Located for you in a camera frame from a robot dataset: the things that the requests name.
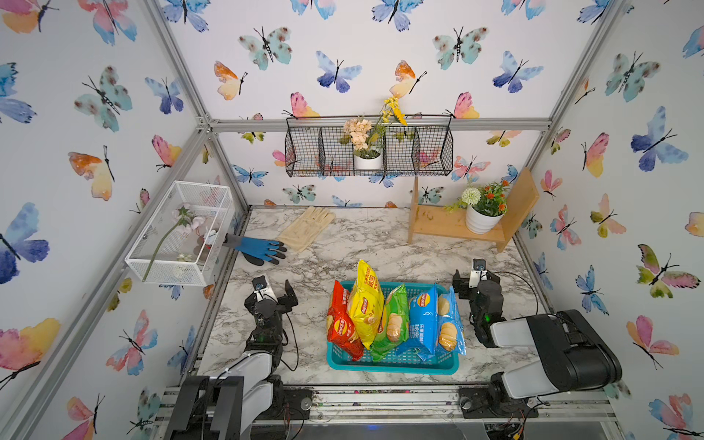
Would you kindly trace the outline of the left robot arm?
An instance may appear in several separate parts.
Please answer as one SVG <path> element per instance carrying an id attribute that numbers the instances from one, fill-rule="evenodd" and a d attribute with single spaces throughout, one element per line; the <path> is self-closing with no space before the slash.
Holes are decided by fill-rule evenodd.
<path id="1" fill-rule="evenodd" d="M 267 276 L 252 280 L 244 305 L 255 320 L 245 351 L 212 376 L 190 376 L 181 385 L 166 439 L 248 439 L 261 414 L 282 407 L 281 378 L 275 374 L 286 339 L 283 316 L 298 304 L 289 283 L 278 295 Z"/>

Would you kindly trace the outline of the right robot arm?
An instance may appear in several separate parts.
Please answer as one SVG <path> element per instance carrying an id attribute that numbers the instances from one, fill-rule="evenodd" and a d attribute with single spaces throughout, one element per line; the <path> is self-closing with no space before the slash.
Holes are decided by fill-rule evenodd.
<path id="1" fill-rule="evenodd" d="M 503 317 L 501 278 L 482 265 L 452 287 L 469 302 L 475 337 L 485 348 L 533 348 L 537 361 L 492 376 L 496 399 L 520 401 L 562 392 L 599 390 L 620 381 L 621 362 L 577 310 Z"/>

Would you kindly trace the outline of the green chips bag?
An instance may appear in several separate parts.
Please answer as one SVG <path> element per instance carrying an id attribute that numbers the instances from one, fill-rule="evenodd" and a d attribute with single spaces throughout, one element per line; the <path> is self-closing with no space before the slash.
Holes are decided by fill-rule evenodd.
<path id="1" fill-rule="evenodd" d="M 370 349 L 374 362 L 385 359 L 392 350 L 408 339 L 409 322 L 407 289 L 404 284 L 400 284 L 386 296 L 377 337 Z"/>

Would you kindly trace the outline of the red chips bag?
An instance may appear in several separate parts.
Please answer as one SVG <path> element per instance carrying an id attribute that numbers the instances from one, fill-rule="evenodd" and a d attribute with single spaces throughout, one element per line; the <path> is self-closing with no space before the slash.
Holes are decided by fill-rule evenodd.
<path id="1" fill-rule="evenodd" d="M 326 317 L 327 341 L 359 361 L 364 355 L 364 346 L 355 325 L 348 315 L 349 291 L 336 280 Z"/>

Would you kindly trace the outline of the yellow chips bag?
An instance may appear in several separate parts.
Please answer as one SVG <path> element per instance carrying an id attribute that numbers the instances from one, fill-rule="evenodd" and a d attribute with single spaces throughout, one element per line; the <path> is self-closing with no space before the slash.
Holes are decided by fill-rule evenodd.
<path id="1" fill-rule="evenodd" d="M 377 337 L 384 301 L 376 272 L 368 262 L 360 260 L 357 264 L 357 279 L 348 300 L 348 316 L 366 349 L 371 349 Z"/>

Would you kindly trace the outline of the dark blue Lay's chips bag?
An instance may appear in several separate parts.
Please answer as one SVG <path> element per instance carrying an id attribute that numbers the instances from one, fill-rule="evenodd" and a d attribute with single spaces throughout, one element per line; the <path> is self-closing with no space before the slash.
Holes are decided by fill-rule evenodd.
<path id="1" fill-rule="evenodd" d="M 435 357 L 437 345 L 438 292 L 436 284 L 430 285 L 409 300 L 408 339 L 398 346 L 398 353 L 412 352 L 421 361 Z"/>

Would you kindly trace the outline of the light blue chips bag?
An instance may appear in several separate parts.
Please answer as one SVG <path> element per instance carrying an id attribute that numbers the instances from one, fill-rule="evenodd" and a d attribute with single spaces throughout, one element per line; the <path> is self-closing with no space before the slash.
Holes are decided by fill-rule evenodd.
<path id="1" fill-rule="evenodd" d="M 453 287 L 438 297 L 436 346 L 443 352 L 467 354 L 464 326 L 458 307 L 458 297 Z"/>

